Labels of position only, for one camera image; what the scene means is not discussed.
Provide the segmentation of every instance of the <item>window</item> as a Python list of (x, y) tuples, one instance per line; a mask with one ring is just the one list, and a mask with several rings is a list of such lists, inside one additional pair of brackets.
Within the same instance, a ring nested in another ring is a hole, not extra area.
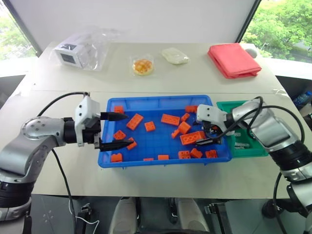
[(263, 57), (312, 63), (312, 1), (262, 0), (241, 42)]
[(33, 46), (0, 0), (0, 60), (34, 56)]

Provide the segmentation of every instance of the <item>tree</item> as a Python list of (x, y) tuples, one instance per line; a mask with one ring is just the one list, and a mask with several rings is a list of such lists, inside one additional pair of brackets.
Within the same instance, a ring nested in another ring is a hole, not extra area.
[(35, 56), (35, 50), (9, 16), (0, 16), (0, 60)]
[(294, 60), (296, 43), (312, 48), (312, 1), (261, 2), (242, 41), (255, 44), (265, 57)]

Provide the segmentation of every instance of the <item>table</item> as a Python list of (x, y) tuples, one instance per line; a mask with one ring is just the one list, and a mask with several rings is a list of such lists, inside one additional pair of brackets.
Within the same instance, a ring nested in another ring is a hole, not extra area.
[[(52, 99), (64, 94), (61, 91), (31, 91), (26, 96), (15, 95), (0, 110), (0, 149), (15, 138), (23, 122), (36, 116)], [(142, 93), (105, 93), (92, 92), (91, 97), (100, 102), (105, 110), (109, 98), (146, 96)], [(269, 105), (281, 105), (299, 113), (289, 97), (280, 94), (208, 94), (214, 105), (217, 101), (246, 100), (262, 95)], [(49, 117), (74, 116), (74, 110), (80, 102), (80, 96), (67, 97), (45, 113)], [(299, 129), (287, 113), (274, 112), (282, 117), (295, 132)], [(312, 133), (304, 124), (306, 138)], [(306, 142), (309, 149), (312, 143)], [(98, 196), (160, 196), (160, 197), (197, 197), (197, 198), (268, 198), (272, 197), (274, 180), (278, 167), (271, 157), (240, 158), (226, 163), (184, 164), (169, 166), (143, 166), (103, 169), (97, 164), (98, 151), (93, 145), (78, 148), (76, 144), (56, 148), (68, 178), (72, 195)], [(286, 182), (281, 180), (278, 197), (288, 197)], [(33, 190), (35, 194), (66, 195), (65, 185), (52, 154), (45, 165)]]
[[(273, 89), (284, 89), (266, 65), (262, 56), (255, 60), (262, 67), (256, 78), (225, 79), (218, 71), (207, 51), (207, 43), (113, 43), (102, 71), (82, 71), (62, 66), (54, 53), (57, 43), (51, 43), (40, 56), (33, 74), (27, 76), (34, 90), (128, 93), (261, 93), (271, 94)], [(190, 57), (180, 66), (169, 64), (161, 50), (176, 47)], [(151, 54), (155, 70), (148, 77), (133, 76), (130, 57)]]

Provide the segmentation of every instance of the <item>blue plastic tray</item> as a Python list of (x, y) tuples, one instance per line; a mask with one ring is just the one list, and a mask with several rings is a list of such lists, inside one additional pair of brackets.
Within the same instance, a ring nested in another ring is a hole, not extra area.
[[(210, 146), (200, 146), (197, 149), (203, 153), (202, 158), (178, 159), (178, 152), (182, 150), (192, 150), (194, 144), (183, 146), (180, 141), (180, 135), (175, 139), (171, 138), (171, 133), (177, 129), (177, 126), (161, 123), (162, 114), (173, 116), (183, 116), (185, 114), (185, 106), (207, 104), (212, 105), (207, 95), (193, 96), (170, 96), (170, 97), (126, 97), (112, 98), (108, 100), (107, 111), (114, 111), (115, 106), (123, 106), (125, 114), (129, 119), (122, 121), (109, 122), (106, 121), (103, 129), (103, 142), (111, 142), (113, 134), (122, 130), (128, 139), (133, 137), (137, 146), (132, 150), (123, 148), (120, 150), (100, 152), (98, 156), (98, 164), (100, 167), (130, 167), (145, 165), (167, 165), (180, 163), (207, 163), (226, 162), (232, 159), (231, 151), (227, 145), (226, 139), (222, 139), (222, 144), (214, 144)], [(126, 127), (128, 121), (138, 113), (144, 117), (143, 121), (132, 131)], [(192, 126), (195, 121), (195, 114), (190, 113), (187, 123)], [(156, 127), (155, 131), (146, 132), (144, 123), (153, 121)], [(201, 125), (192, 126), (190, 132), (200, 131)], [(217, 150), (218, 158), (206, 158), (205, 151)], [(111, 155), (122, 153), (122, 162), (111, 162)], [(158, 160), (158, 155), (169, 155), (169, 160)], [(153, 158), (153, 161), (143, 161), (144, 158)]]

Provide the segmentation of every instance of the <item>folded red towel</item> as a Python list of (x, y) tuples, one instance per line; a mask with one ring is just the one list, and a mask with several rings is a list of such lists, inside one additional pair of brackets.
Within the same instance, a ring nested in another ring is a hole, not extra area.
[(238, 43), (213, 45), (208, 55), (228, 79), (256, 76), (261, 70), (259, 64)]

